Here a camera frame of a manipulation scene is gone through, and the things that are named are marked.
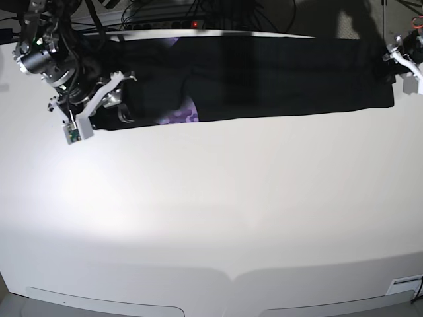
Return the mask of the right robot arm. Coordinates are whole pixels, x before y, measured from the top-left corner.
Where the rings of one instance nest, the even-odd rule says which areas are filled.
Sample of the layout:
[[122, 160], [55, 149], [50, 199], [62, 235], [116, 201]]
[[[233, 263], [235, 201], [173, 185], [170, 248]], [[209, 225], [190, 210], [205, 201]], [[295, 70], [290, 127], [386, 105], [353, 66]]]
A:
[[93, 2], [85, 4], [96, 38], [90, 40], [72, 26], [80, 1], [30, 1], [13, 52], [23, 73], [40, 75], [57, 92], [48, 110], [60, 112], [64, 122], [74, 122], [79, 114], [91, 117], [100, 107], [121, 107], [122, 83], [135, 77], [105, 66], [106, 29]]

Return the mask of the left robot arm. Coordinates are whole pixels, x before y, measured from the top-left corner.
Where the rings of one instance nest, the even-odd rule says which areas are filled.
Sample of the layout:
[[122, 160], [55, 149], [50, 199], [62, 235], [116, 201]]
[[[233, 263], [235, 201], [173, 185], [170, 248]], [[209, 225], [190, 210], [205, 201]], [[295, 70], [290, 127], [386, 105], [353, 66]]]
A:
[[389, 53], [398, 52], [416, 64], [422, 63], [422, 26], [413, 28], [406, 36], [395, 36], [394, 42], [387, 45]]

